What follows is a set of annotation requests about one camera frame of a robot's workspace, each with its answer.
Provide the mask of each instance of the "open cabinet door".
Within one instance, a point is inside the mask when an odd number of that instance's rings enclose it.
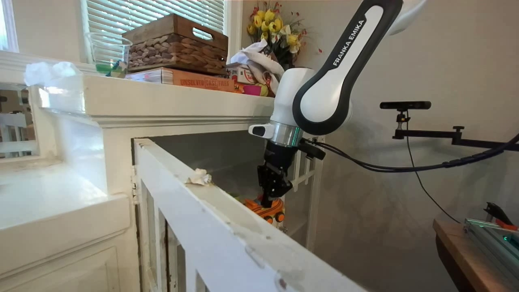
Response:
[[[365,291],[151,140],[134,154],[144,291]]]

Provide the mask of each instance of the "clear plastic cup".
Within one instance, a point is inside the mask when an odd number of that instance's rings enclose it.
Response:
[[[90,32],[85,36],[90,43],[95,69],[108,77],[124,78],[128,73],[128,58],[133,43],[107,33]]]

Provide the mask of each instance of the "cabinet door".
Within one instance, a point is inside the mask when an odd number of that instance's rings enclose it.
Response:
[[[141,258],[155,251],[142,262],[144,291],[365,291],[214,183],[191,183],[195,171],[151,140],[134,143],[137,192],[154,211],[141,226],[159,223],[141,249]]]
[[[24,271],[0,283],[8,292],[113,292],[119,291],[115,247],[85,258],[81,252]]]

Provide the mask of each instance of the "orange toy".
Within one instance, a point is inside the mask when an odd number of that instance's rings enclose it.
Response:
[[[282,222],[285,219],[284,202],[281,199],[277,198],[272,201],[272,207],[270,208],[263,208],[260,204],[261,199],[262,195],[259,195],[255,200],[245,199],[245,207],[251,209],[270,224],[274,223],[274,220]]]

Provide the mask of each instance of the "camera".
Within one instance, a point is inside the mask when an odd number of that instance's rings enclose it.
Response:
[[[431,108],[430,101],[385,101],[380,103],[383,110],[397,110],[405,112],[407,110],[428,110]]]

